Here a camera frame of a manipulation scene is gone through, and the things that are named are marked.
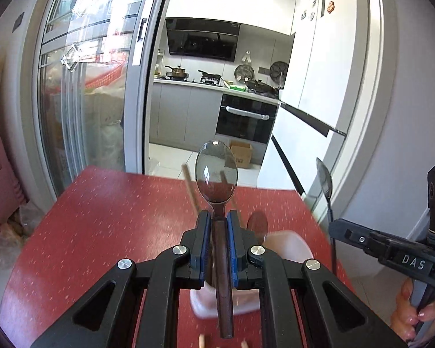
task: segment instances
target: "human hand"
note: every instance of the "human hand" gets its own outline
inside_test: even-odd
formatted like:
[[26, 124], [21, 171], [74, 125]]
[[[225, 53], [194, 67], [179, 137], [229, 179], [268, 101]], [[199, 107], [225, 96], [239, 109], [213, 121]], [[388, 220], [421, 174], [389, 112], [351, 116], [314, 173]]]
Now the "human hand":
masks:
[[434, 321], [421, 340], [422, 343], [428, 342], [435, 336], [435, 301], [423, 308], [419, 314], [409, 301], [413, 290], [411, 279], [406, 279], [401, 287], [401, 291], [396, 296], [396, 310], [392, 314], [391, 328], [404, 341], [414, 340], [416, 331], [414, 326], [419, 322]]

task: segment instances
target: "white container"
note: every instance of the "white container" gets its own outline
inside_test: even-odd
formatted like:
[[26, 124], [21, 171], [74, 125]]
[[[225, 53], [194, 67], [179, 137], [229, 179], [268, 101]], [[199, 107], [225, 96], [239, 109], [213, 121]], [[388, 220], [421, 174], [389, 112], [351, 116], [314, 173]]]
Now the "white container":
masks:
[[[303, 263], [313, 257], [309, 246], [292, 230], [274, 231], [268, 233], [264, 247], [275, 251], [283, 259]], [[234, 315], [259, 310], [259, 290], [232, 290]], [[191, 308], [200, 319], [217, 318], [216, 289], [207, 282], [200, 290], [190, 291]]]

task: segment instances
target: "metal bolt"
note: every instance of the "metal bolt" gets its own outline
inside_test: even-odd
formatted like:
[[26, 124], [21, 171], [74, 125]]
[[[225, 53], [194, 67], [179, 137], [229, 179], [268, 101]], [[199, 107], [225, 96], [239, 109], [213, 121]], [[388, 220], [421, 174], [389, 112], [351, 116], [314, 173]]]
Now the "metal bolt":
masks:
[[316, 269], [320, 268], [320, 263], [316, 259], [309, 259], [306, 262], [306, 266], [311, 269], [312, 271], [315, 271]]
[[118, 261], [118, 268], [119, 269], [127, 269], [132, 265], [132, 260], [130, 259], [121, 259]]
[[253, 255], [262, 255], [266, 251], [263, 246], [256, 245], [249, 249]]
[[173, 253], [176, 255], [182, 255], [185, 254], [186, 252], [187, 252], [186, 246], [182, 246], [181, 244], [179, 246], [173, 247]]

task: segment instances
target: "countertop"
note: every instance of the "countertop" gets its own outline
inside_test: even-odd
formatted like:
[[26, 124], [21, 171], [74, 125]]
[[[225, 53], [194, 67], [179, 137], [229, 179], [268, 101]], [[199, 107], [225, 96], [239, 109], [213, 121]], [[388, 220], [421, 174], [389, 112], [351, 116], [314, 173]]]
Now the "countertop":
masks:
[[[256, 209], [269, 231], [300, 234], [316, 259], [330, 268], [330, 245], [295, 191], [237, 187], [235, 201], [247, 220]], [[29, 347], [121, 258], [155, 258], [195, 226], [185, 182], [90, 166], [44, 217], [13, 268], [3, 295], [0, 325], [16, 348]], [[338, 276], [352, 289], [339, 264]], [[235, 316], [235, 338], [219, 338], [217, 319], [200, 320], [181, 290], [178, 348], [237, 348], [243, 339], [261, 347], [259, 311]]]
[[253, 94], [253, 93], [248, 93], [246, 91], [232, 90], [232, 89], [229, 89], [229, 88], [227, 88], [225, 86], [206, 85], [206, 84], [200, 83], [200, 82], [159, 80], [157, 78], [155, 78], [153, 80], [153, 82], [154, 83], [164, 83], [164, 84], [167, 84], [167, 85], [190, 86], [192, 88], [202, 88], [202, 89], [216, 90], [216, 91], [223, 92], [225, 94], [236, 95], [238, 97], [252, 99], [253, 101], [264, 102], [264, 103], [268, 103], [268, 104], [271, 104], [271, 105], [276, 105], [277, 106], [277, 105], [280, 104], [280, 101], [278, 99], [275, 99], [275, 98], [265, 97], [265, 96], [258, 95], [258, 94]]

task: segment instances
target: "oven door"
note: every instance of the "oven door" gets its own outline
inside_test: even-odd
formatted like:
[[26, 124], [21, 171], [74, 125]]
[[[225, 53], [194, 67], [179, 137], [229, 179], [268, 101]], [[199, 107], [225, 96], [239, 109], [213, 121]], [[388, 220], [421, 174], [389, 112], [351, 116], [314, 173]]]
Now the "oven door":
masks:
[[216, 134], [267, 144], [277, 106], [223, 94]]

